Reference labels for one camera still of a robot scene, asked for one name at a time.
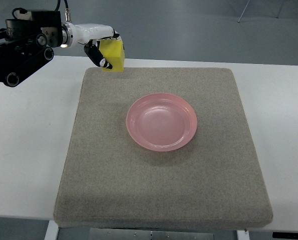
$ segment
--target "table leg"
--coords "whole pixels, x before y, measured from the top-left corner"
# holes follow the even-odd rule
[[[58,232],[59,226],[55,223],[55,221],[50,220],[44,240],[57,240]]]
[[[238,240],[250,240],[248,231],[237,231]]]

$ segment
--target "floor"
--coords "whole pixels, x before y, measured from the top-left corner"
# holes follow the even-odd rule
[[[298,0],[68,0],[75,24],[112,26],[122,36],[126,58],[225,63],[298,65]],[[55,0],[0,1],[0,28],[12,9],[50,9]],[[85,56],[79,44],[55,48],[55,54]],[[0,240],[44,239],[47,221],[0,218]],[[61,229],[58,240],[88,240],[96,231]],[[233,231],[215,231],[215,239],[236,239]],[[251,232],[252,240],[272,239]]]

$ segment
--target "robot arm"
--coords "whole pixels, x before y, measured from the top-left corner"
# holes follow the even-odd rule
[[[96,66],[112,69],[113,66],[106,61],[99,50],[99,42],[97,44],[93,43],[93,40],[107,38],[120,41],[120,35],[112,27],[92,23],[74,25],[71,22],[65,21],[62,22],[62,29],[63,44],[61,47],[69,48],[75,46],[77,43],[85,44],[84,52]]]
[[[7,19],[6,27],[0,30],[0,82],[15,87],[38,71],[54,57],[52,48],[69,48],[84,44],[84,51],[98,67],[112,69],[99,51],[100,39],[121,40],[110,26],[100,24],[74,25],[61,22],[59,11],[25,10],[16,8],[15,19]]]

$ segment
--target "pink plate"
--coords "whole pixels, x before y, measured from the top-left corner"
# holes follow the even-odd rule
[[[197,116],[182,98],[154,93],[137,100],[127,114],[127,129],[146,149],[166,152],[186,145],[197,129]]]

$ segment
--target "yellow sponge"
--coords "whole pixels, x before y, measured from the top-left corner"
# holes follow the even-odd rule
[[[112,69],[102,68],[105,72],[123,72],[124,49],[120,40],[100,40],[100,52],[103,57],[113,66]]]

